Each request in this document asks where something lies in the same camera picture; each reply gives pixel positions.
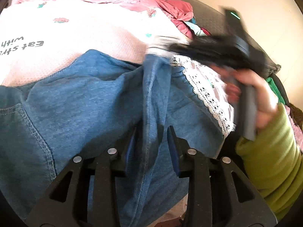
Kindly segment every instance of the blue denim garment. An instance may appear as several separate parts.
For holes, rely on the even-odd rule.
[[[23,219],[70,158],[99,155],[143,119],[132,173],[116,182],[122,227],[144,227],[186,194],[173,172],[166,130],[214,156],[221,128],[182,67],[147,55],[142,65],[89,50],[40,81],[0,86],[0,189]]]

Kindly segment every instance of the silver rivet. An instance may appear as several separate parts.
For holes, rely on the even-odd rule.
[[[74,159],[73,159],[73,161],[75,162],[75,163],[78,163],[78,162],[80,162],[82,160],[82,158],[80,157],[80,156],[76,156]]]
[[[115,148],[110,148],[109,150],[107,150],[107,153],[109,154],[115,154],[117,152],[117,150]]]
[[[190,148],[189,150],[187,150],[187,153],[191,154],[191,155],[195,155],[197,153],[197,151],[193,148]]]
[[[226,164],[229,164],[229,163],[231,162],[231,159],[228,158],[228,157],[223,157],[223,158],[222,158],[222,161],[223,161],[224,163],[226,163]]]

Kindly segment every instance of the white lace trim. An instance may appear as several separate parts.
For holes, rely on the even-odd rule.
[[[219,75],[209,67],[186,56],[174,55],[171,64],[185,68],[182,72],[193,87],[193,92],[218,121],[225,139],[234,128],[234,109],[227,102],[225,84]]]

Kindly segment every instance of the green light strip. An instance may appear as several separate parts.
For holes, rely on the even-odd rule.
[[[238,17],[236,14],[234,14],[233,12],[230,12],[233,16],[235,16],[237,19],[240,19],[240,17]]]

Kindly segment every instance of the person's arm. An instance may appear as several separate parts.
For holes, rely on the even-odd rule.
[[[255,141],[241,138],[236,152],[249,180],[277,219],[282,219],[303,189],[302,155],[284,106],[278,105],[278,112],[259,130]]]

